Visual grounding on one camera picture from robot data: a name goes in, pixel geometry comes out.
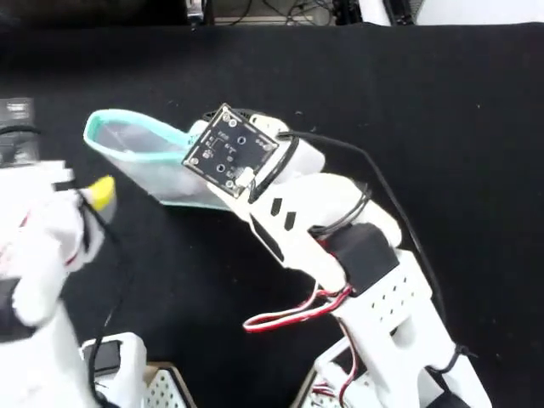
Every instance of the teal bag edge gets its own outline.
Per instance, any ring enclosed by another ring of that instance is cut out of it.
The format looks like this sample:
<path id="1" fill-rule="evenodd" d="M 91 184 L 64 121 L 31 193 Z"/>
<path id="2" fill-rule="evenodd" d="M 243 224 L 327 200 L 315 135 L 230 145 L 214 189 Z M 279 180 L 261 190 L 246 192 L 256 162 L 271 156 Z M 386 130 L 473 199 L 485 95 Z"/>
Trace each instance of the teal bag edge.
<path id="1" fill-rule="evenodd" d="M 94 139 L 96 137 L 96 128 L 99 125 L 107 122 L 125 122 L 139 125 L 143 128 L 149 129 L 151 132 L 167 140 L 169 143 L 178 145 L 185 149 L 183 151 L 169 151 L 163 153 L 129 153 L 126 151 L 123 152 L 108 149 L 107 147 L 98 144 Z M 138 163 L 181 162 L 189 152 L 189 149 L 193 145 L 196 138 L 199 136 L 199 133 L 191 131 L 189 133 L 185 133 L 164 122 L 158 121 L 153 117 L 123 109 L 96 110 L 88 117 L 87 123 L 85 124 L 85 128 L 83 130 L 83 140 L 93 150 L 98 151 L 104 156 L 110 156 L 119 161 Z"/>

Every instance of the yellow object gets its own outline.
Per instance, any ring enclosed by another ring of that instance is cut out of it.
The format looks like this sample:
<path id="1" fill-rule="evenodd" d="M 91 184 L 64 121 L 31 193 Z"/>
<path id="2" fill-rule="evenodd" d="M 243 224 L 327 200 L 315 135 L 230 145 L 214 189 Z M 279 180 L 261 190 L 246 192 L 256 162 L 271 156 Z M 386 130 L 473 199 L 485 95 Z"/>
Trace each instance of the yellow object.
<path id="1" fill-rule="evenodd" d="M 116 195 L 116 181 L 111 176 L 99 178 L 89 186 L 91 193 L 91 205 L 96 211 L 102 210 Z"/>

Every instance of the black cloth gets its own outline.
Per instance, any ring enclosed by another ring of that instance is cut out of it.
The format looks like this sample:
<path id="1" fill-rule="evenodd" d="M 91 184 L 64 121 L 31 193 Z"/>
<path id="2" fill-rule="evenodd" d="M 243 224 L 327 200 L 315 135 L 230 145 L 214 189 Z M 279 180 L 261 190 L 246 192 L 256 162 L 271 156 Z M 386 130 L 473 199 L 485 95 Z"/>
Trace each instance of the black cloth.
<path id="1" fill-rule="evenodd" d="M 116 176 L 113 226 L 138 278 L 110 332 L 134 331 L 151 359 L 174 362 L 199 406 L 287 406 L 339 330 L 323 318 L 246 334 L 244 319 L 297 304 L 309 279 L 282 270 L 235 216 L 146 196 L 82 142 L 94 110 L 186 129 L 229 102 L 367 148 L 495 406 L 542 406 L 543 43 L 542 25 L 21 31 L 0 41 L 0 94 L 35 98 L 45 159 L 66 159 L 82 183 Z M 391 208 L 360 157 L 323 150 L 329 170 L 370 182 Z M 106 244 L 66 286 L 81 339 L 129 272 L 115 262 Z"/>

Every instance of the black cable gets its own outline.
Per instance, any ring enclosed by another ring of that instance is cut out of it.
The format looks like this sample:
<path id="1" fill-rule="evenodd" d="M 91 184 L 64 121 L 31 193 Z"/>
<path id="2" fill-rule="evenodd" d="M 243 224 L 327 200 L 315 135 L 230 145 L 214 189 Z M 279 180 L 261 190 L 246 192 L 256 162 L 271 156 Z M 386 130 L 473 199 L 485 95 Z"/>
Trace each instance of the black cable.
<path id="1" fill-rule="evenodd" d="M 361 189 L 361 195 L 359 200 L 355 203 L 354 207 L 349 210 L 345 215 L 343 215 L 340 219 L 335 221 L 332 224 L 329 224 L 327 226 L 314 226 L 309 229 L 309 233 L 315 237 L 319 238 L 324 235 L 332 234 L 333 232 L 340 230 L 343 226 L 349 224 L 354 219 L 359 217 L 359 214 L 363 212 L 363 210 L 366 207 L 366 204 L 371 199 L 371 190 L 368 187 L 368 184 L 365 184 L 364 187 Z"/>
<path id="2" fill-rule="evenodd" d="M 274 11 L 276 14 L 278 14 L 281 17 L 285 18 L 286 19 L 286 25 L 289 23 L 289 21 L 291 21 L 293 23 L 295 22 L 289 14 L 283 14 L 279 9 L 277 9 L 272 4 L 270 4 L 268 0 L 263 0 L 263 4 L 266 7 L 268 7 L 269 9 L 271 9 L 272 11 Z"/>
<path id="3" fill-rule="evenodd" d="M 287 138 L 300 138 L 305 139 L 308 141 L 314 141 L 314 142 L 321 142 L 326 143 L 329 145 L 335 145 L 337 147 L 342 147 L 347 150 L 354 151 L 356 153 L 359 153 L 363 155 L 368 162 L 368 164 L 372 167 L 372 171 L 376 174 L 376 177 L 380 184 L 382 185 L 383 189 L 385 190 L 385 193 L 388 195 L 389 200 L 393 203 L 395 210 L 399 214 L 400 218 L 402 219 L 402 222 L 404 223 L 406 229 L 408 230 L 408 233 L 410 234 L 411 241 L 414 244 L 414 247 L 417 250 L 417 253 L 419 255 L 419 258 L 422 262 L 423 268 L 427 272 L 427 276 L 429 278 L 429 283 L 431 284 L 431 287 L 433 288 L 433 297 L 436 305 L 436 309 L 438 310 L 438 313 L 440 315 L 440 318 L 445 323 L 446 322 L 446 314 L 445 314 L 445 304 L 444 304 L 444 297 L 442 295 L 442 290 L 440 289 L 439 280 L 434 273 L 433 266 L 431 265 L 430 261 L 428 260 L 427 254 L 423 250 L 422 243 L 419 241 L 419 238 L 417 237 L 416 231 L 412 227 L 411 221 L 406 215 L 406 212 L 404 208 L 400 205 L 399 200 L 397 199 L 396 195 L 393 192 L 393 189 L 391 189 L 391 186 L 389 185 L 388 181 L 385 179 L 385 176 L 382 173 L 382 170 L 378 165 L 374 162 L 371 155 L 364 149 L 361 149 L 358 146 L 355 146 L 354 144 L 350 144 L 348 142 L 343 142 L 342 140 L 336 140 L 329 138 L 327 136 L 322 136 L 315 133 L 307 133 L 307 132 L 283 132 L 278 133 L 277 137 L 279 139 L 287 139 Z"/>
<path id="4" fill-rule="evenodd" d="M 264 193 L 264 191 L 269 188 L 272 182 L 274 182 L 278 174 L 285 170 L 287 164 L 289 164 L 297 151 L 298 143 L 299 138 L 291 138 L 291 143 L 287 147 L 284 155 L 278 161 L 278 164 L 276 164 L 272 171 L 266 175 L 263 181 L 261 181 L 257 186 L 254 185 L 252 187 L 249 193 L 249 198 L 247 199 L 250 204 L 254 203 Z"/>
<path id="5" fill-rule="evenodd" d="M 247 2 L 246 8 L 244 9 L 244 11 L 241 14 L 240 18 L 238 20 L 233 21 L 232 23 L 230 23 L 229 26 L 235 26 L 238 23 L 240 23 L 242 20 L 244 20 L 247 17 L 247 15 L 249 14 L 249 10 L 251 9 L 252 5 L 253 5 L 253 0 L 249 0 Z"/>
<path id="6" fill-rule="evenodd" d="M 28 132 L 35 134 L 42 134 L 42 131 L 32 125 L 9 125 L 6 127 L 0 127 L 0 136 L 7 133 L 15 132 Z"/>
<path id="7" fill-rule="evenodd" d="M 73 183 L 74 191 L 76 192 L 76 194 L 79 196 L 79 198 L 82 201 L 82 205 L 86 209 L 88 209 L 88 211 L 94 217 L 96 222 L 99 224 L 100 228 L 102 228 L 102 230 L 104 231 L 104 235 L 107 236 L 110 239 L 111 243 L 116 247 L 116 250 L 117 250 L 116 271 L 122 270 L 124 266 L 126 267 L 126 265 L 128 265 L 130 258 L 128 257 L 128 254 L 126 253 L 124 247 L 122 246 L 121 240 L 110 229 L 110 227 L 104 221 L 104 219 L 100 216 L 100 214 L 93 208 L 93 206 L 87 201 L 87 199 L 82 194 L 82 192 L 77 188 L 77 182 L 75 179 L 73 180 L 72 183 Z M 96 389 L 95 377 L 94 377 L 96 356 L 98 354 L 100 345 L 102 344 L 102 340 L 104 340 L 105 331 L 108 325 L 110 324 L 113 316 L 119 311 L 119 309 L 123 305 L 125 301 L 125 297 L 133 285 L 134 278 L 135 278 L 134 273 L 127 272 L 127 280 L 124 282 L 124 285 L 122 285 L 122 289 L 119 292 L 119 296 L 117 297 L 117 300 L 111 307 L 110 312 L 108 313 L 104 321 L 104 324 L 99 329 L 99 333 L 95 338 L 93 347 L 91 348 L 91 354 L 89 355 L 89 359 L 88 359 L 88 386 L 90 388 L 93 399 L 102 408 L 118 408 L 118 407 L 115 404 L 112 404 L 111 402 L 106 400 L 105 397 L 101 395 Z"/>

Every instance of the red and white wire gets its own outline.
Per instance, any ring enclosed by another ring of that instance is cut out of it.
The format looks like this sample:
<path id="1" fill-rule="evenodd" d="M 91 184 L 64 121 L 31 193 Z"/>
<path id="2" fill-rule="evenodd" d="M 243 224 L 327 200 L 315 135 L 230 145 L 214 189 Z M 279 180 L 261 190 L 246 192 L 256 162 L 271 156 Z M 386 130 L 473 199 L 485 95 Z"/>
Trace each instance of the red and white wire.
<path id="1" fill-rule="evenodd" d="M 340 325 L 340 328 L 342 329 L 344 336 L 349 341 L 349 349 L 351 350 L 351 359 L 352 359 L 351 370 L 349 371 L 348 378 L 346 379 L 342 387 L 340 387 L 340 391 L 338 392 L 338 402 L 340 403 L 341 407 L 344 407 L 345 404 L 343 403 L 343 397 L 346 394 L 346 389 L 348 389 L 349 384 L 351 384 L 353 380 L 355 379 L 355 375 L 357 374 L 359 363 L 357 360 L 357 352 L 355 351 L 354 341 L 353 341 L 353 338 L 351 338 L 351 335 L 349 334 L 348 328 L 344 325 L 344 323 L 340 319 L 337 319 L 337 321 L 338 321 L 338 324 Z"/>
<path id="2" fill-rule="evenodd" d="M 266 332 L 268 330 L 274 330 L 278 327 L 291 325 L 298 323 L 299 321 L 305 321 L 319 317 L 332 312 L 349 296 L 352 291 L 350 285 L 345 286 L 338 294 L 322 291 L 319 289 L 319 284 L 316 282 L 314 290 L 311 296 L 305 302 L 293 309 L 283 310 L 281 312 L 263 313 L 253 316 L 246 320 L 243 324 L 246 332 L 259 333 Z M 319 297 L 332 297 L 332 301 L 325 303 L 317 308 L 308 309 L 308 307 Z"/>

